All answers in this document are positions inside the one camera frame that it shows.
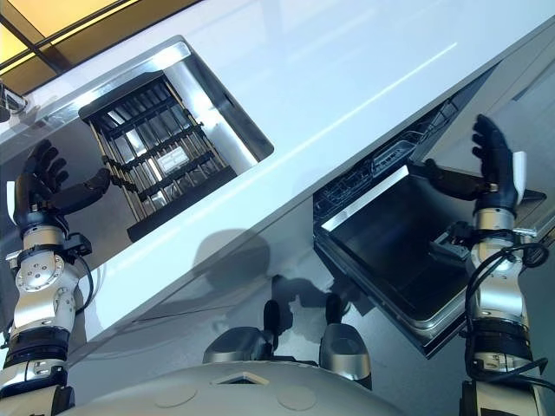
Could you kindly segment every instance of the black dish rack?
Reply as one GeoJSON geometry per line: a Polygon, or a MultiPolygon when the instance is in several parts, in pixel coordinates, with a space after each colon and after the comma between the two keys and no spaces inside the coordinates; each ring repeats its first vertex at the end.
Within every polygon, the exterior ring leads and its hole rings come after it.
{"type": "Polygon", "coordinates": [[[79,116],[134,215],[131,241],[237,176],[162,71],[121,85],[79,116]]]}

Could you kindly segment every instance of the dishwasher rack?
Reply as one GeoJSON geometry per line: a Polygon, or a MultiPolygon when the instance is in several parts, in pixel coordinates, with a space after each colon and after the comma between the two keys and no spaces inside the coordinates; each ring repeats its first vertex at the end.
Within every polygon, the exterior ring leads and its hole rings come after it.
{"type": "Polygon", "coordinates": [[[161,71],[123,84],[79,115],[133,213],[132,241],[237,176],[161,71]]]}
{"type": "Polygon", "coordinates": [[[316,191],[314,222],[322,224],[333,217],[378,183],[386,172],[393,172],[409,158],[418,160],[424,153],[422,149],[429,148],[428,142],[433,143],[434,136],[440,136],[460,112],[462,105],[456,98],[446,99],[347,172],[316,191]]]}

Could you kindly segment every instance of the window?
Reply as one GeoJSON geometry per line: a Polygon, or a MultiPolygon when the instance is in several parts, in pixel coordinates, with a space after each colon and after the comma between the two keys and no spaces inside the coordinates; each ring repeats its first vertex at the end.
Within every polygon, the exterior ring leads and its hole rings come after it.
{"type": "Polygon", "coordinates": [[[0,0],[0,77],[19,94],[198,0],[0,0]]]}

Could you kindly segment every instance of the dishwasher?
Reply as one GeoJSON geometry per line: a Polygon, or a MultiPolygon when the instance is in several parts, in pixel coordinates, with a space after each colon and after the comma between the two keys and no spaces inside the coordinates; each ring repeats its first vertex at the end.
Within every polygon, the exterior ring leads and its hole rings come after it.
{"type": "MultiPolygon", "coordinates": [[[[430,358],[464,325],[465,261],[431,250],[447,228],[473,222],[474,203],[436,191],[415,169],[489,72],[314,194],[315,251],[349,278],[430,358]]],[[[526,190],[516,226],[545,194],[526,190]]]]}

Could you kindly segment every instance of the white countertop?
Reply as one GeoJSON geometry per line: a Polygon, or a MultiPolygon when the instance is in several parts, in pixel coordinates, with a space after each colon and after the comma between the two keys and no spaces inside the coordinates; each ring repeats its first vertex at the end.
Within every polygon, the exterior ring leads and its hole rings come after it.
{"type": "Polygon", "coordinates": [[[189,282],[193,266],[308,198],[554,14],[552,0],[205,0],[37,89],[35,104],[51,102],[182,35],[275,147],[94,271],[87,340],[189,282]]]}

